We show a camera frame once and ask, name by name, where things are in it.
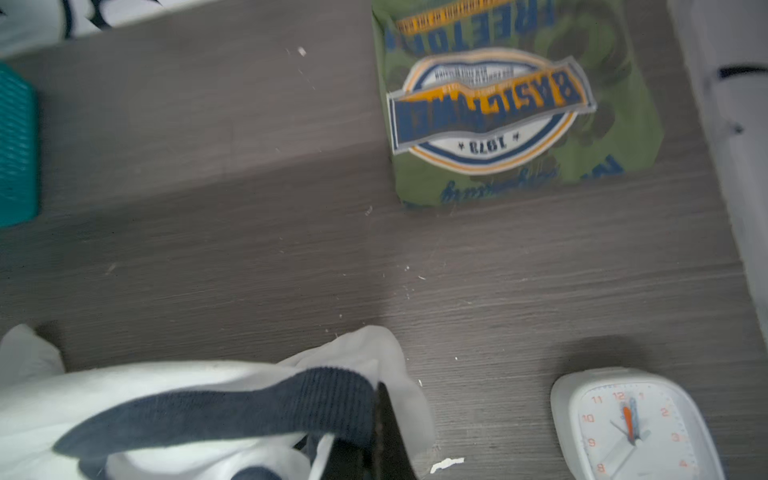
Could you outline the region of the white grey tank top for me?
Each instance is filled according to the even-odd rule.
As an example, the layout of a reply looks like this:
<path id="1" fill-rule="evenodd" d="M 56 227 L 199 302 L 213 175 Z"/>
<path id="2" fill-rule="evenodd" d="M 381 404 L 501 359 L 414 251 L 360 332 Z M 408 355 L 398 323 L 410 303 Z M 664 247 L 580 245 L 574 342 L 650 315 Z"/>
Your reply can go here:
<path id="1" fill-rule="evenodd" d="M 18 325 L 1 341 L 5 479 L 321 479 L 351 447 L 362 476 L 398 434 L 399 477 L 435 441 L 395 336 L 366 326 L 278 363 L 169 361 L 67 372 Z"/>

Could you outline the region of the green tank top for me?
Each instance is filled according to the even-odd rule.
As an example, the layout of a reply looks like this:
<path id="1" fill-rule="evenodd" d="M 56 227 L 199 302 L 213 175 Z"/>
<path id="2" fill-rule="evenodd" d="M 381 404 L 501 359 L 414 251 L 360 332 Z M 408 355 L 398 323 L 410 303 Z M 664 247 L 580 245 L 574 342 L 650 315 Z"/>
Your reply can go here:
<path id="1" fill-rule="evenodd" d="M 395 191 L 409 206 L 650 168 L 664 131 L 620 1 L 376 1 Z"/>

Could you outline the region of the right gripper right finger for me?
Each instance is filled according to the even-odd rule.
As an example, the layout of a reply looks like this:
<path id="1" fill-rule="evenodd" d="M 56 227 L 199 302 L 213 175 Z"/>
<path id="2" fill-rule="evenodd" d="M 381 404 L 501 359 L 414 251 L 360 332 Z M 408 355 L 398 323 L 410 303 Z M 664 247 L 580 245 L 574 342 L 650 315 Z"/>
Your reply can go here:
<path id="1" fill-rule="evenodd" d="M 373 437 L 369 454 L 369 478 L 416 480 L 386 385 L 379 382 L 373 413 Z"/>

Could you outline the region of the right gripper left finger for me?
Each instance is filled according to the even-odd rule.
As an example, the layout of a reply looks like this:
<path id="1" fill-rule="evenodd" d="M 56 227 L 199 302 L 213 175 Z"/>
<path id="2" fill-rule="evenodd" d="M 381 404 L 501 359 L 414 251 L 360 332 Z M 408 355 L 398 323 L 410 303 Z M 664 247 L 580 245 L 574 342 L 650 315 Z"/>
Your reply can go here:
<path id="1" fill-rule="evenodd" d="M 343 440 L 334 440 L 321 480 L 369 480 L 370 455 L 367 450 Z"/>

